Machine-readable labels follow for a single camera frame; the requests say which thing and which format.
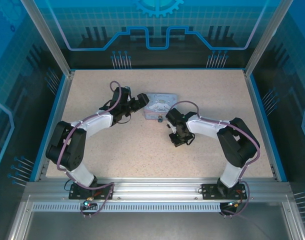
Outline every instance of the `white robotic arm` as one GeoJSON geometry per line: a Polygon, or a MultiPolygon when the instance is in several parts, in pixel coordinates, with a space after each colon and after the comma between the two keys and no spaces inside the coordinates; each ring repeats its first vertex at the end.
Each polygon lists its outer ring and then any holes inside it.
{"type": "Polygon", "coordinates": [[[86,140],[99,131],[115,125],[123,116],[128,117],[131,113],[137,112],[149,102],[147,95],[144,93],[139,94],[137,98],[136,100],[134,97],[131,97],[129,87],[121,87],[121,92],[116,88],[112,100],[108,101],[94,115],[85,118],[88,120],[72,123],[59,122],[48,144],[46,157],[57,164],[57,166],[59,165],[60,170],[67,172],[74,179],[75,183],[86,188],[96,187],[97,178],[83,163],[86,140]],[[77,128],[71,137],[67,139],[69,133],[76,126],[77,128]],[[68,141],[67,146],[59,160],[65,141],[68,141]]]}
{"type": "Polygon", "coordinates": [[[169,135],[171,142],[178,147],[182,144],[190,145],[195,134],[205,135],[218,140],[221,144],[228,163],[218,179],[218,191],[224,196],[239,181],[239,177],[246,166],[246,162],[257,152],[256,147],[242,134],[233,130],[224,123],[234,125],[250,135],[258,144],[246,124],[240,119],[232,121],[205,121],[196,112],[181,114],[177,109],[171,109],[166,115],[168,127],[172,133],[169,135]]]}

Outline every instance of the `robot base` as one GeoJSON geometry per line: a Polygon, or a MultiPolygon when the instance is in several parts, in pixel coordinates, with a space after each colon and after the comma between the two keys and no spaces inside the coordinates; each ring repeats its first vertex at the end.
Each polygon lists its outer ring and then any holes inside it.
{"type": "MultiPolygon", "coordinates": [[[[104,184],[97,184],[97,186],[92,186],[92,187],[100,187],[103,185],[104,184]]],[[[85,200],[91,196],[94,196],[93,198],[95,200],[105,200],[110,189],[111,189],[111,186],[107,186],[107,187],[99,189],[99,190],[88,190],[88,189],[78,186],[76,183],[73,183],[70,186],[68,198],[70,200],[85,200]]],[[[111,199],[113,199],[113,192],[111,193],[108,200],[111,200],[111,199]]]]}
{"type": "Polygon", "coordinates": [[[247,199],[245,185],[237,183],[229,189],[229,193],[224,197],[218,190],[218,184],[202,184],[199,190],[203,200],[240,200],[247,199]]]}

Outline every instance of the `speckled tabletop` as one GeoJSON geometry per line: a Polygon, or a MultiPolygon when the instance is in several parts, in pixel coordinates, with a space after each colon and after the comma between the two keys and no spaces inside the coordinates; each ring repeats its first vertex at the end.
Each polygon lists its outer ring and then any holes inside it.
{"type": "MultiPolygon", "coordinates": [[[[218,120],[239,117],[245,121],[261,146],[260,159],[245,177],[272,177],[270,163],[259,130],[251,98],[241,70],[77,70],[62,119],[81,120],[102,107],[113,96],[112,80],[139,93],[174,93],[178,101],[198,104],[200,114],[218,120]]],[[[182,113],[195,111],[181,104],[182,113]]],[[[166,122],[146,120],[144,110],[132,114],[127,124],[116,124],[87,140],[84,163],[97,177],[191,178],[219,177],[227,160],[220,143],[197,135],[190,145],[175,147],[166,122]]],[[[46,176],[65,177],[50,162],[46,176]]]]}

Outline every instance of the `circuit graphic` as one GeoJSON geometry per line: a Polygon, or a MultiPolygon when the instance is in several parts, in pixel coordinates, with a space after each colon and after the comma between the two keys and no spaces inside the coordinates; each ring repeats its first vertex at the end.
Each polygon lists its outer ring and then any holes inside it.
{"type": "Polygon", "coordinates": [[[10,22],[11,25],[16,26],[17,21],[22,15],[22,4],[20,0],[0,0],[0,11],[2,15],[10,22]]]}
{"type": "Polygon", "coordinates": [[[167,14],[173,14],[173,10],[178,10],[179,4],[183,3],[183,0],[134,0],[137,10],[142,10],[142,14],[156,18],[160,15],[166,17],[167,14]]]}

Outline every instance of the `transparent wall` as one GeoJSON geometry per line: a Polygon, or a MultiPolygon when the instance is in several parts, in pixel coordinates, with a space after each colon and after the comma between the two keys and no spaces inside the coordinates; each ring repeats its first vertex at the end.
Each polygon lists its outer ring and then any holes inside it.
{"type": "Polygon", "coordinates": [[[21,2],[0,1],[0,239],[12,225],[61,78],[21,2]]]}
{"type": "Polygon", "coordinates": [[[294,0],[253,76],[294,193],[305,190],[305,0],[294,0]]]}
{"type": "Polygon", "coordinates": [[[36,0],[75,69],[244,68],[280,0],[36,0]]]}

